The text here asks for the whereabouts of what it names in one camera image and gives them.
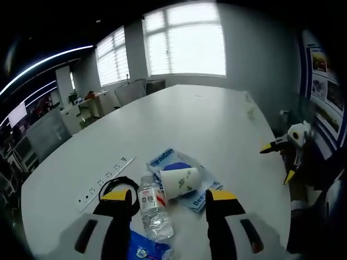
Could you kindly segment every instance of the plastic water bottle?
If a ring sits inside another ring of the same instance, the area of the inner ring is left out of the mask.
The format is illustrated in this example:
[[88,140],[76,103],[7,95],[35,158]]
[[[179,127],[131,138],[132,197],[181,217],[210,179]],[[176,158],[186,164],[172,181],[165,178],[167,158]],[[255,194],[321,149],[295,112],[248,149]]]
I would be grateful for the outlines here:
[[141,178],[138,196],[147,238],[157,242],[172,237],[174,230],[165,208],[164,195],[152,174]]

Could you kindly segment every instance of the black cable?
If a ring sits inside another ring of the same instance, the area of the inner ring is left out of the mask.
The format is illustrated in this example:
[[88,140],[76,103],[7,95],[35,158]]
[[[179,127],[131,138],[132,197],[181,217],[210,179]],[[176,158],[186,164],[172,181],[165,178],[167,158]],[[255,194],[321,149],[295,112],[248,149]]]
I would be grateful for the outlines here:
[[130,208],[131,216],[134,216],[140,210],[140,203],[139,203],[139,198],[137,195],[139,185],[137,185],[137,183],[135,181],[133,181],[132,179],[129,179],[127,176],[117,177],[115,179],[112,179],[112,180],[105,182],[99,191],[99,201],[101,201],[101,197],[103,197],[104,195],[111,192],[116,186],[118,186],[120,184],[126,184],[129,186],[132,186],[135,190],[136,201],[134,204],[131,205],[131,208]]

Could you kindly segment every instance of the potted plant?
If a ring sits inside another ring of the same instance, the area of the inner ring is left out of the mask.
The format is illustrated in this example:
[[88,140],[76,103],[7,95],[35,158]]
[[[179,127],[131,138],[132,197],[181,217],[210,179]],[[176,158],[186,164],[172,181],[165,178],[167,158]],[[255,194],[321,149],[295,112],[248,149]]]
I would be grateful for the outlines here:
[[67,101],[72,104],[75,105],[77,103],[77,91],[74,90],[73,92],[70,93],[70,95],[67,97]]

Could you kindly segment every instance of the desk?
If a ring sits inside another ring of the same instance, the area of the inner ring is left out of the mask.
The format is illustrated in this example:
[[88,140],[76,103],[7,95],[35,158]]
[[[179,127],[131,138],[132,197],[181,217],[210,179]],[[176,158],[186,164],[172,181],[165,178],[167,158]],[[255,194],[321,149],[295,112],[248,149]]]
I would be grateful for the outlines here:
[[[82,185],[112,165],[114,158],[137,158],[120,174],[137,183],[145,163],[171,146],[201,162],[232,191],[247,212],[256,212],[286,246],[290,193],[281,156],[259,154],[274,135],[255,106],[246,116],[245,95],[223,88],[176,85],[118,109],[55,150],[22,187],[22,216],[33,254],[52,250],[60,232],[79,217],[73,200]],[[85,212],[93,212],[94,199]],[[205,213],[180,204],[168,207],[181,259],[210,259]],[[144,234],[140,213],[131,229]]]

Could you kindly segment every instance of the power strip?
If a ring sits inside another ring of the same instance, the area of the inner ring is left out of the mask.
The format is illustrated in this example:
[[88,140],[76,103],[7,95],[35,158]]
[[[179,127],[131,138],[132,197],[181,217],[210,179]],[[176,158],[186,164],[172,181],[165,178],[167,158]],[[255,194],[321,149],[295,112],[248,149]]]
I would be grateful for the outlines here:
[[112,169],[99,175],[99,178],[96,179],[90,187],[86,188],[86,191],[83,194],[77,196],[75,203],[78,212],[81,213],[93,201],[93,199],[99,195],[99,191],[105,182],[114,179],[126,166],[134,161],[135,158],[136,157],[129,159],[127,157],[122,157],[117,163],[112,165]]

